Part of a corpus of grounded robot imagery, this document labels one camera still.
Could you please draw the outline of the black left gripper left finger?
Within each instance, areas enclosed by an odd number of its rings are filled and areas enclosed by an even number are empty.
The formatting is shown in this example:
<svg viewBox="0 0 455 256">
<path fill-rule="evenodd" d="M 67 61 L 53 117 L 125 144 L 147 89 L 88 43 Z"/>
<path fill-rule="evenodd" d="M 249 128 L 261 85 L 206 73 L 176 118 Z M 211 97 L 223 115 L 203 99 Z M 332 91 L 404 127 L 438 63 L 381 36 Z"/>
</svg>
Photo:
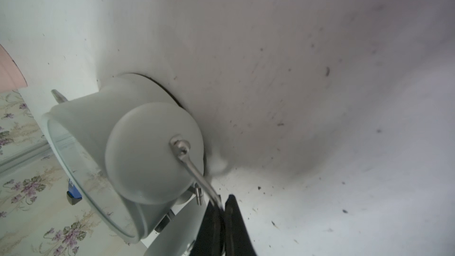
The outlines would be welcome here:
<svg viewBox="0 0 455 256">
<path fill-rule="evenodd" d="M 207 205 L 190 256 L 221 256 L 224 249 L 222 213 L 212 203 Z"/>
</svg>

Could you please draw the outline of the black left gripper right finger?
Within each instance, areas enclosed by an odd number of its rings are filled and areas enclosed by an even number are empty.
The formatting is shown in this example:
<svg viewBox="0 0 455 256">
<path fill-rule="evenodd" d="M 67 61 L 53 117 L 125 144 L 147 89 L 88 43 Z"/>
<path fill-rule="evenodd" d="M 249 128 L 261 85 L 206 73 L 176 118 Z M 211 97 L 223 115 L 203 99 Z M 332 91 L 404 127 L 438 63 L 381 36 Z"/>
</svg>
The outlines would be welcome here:
<svg viewBox="0 0 455 256">
<path fill-rule="evenodd" d="M 225 203 L 225 255 L 256 256 L 236 197 L 230 194 Z"/>
</svg>

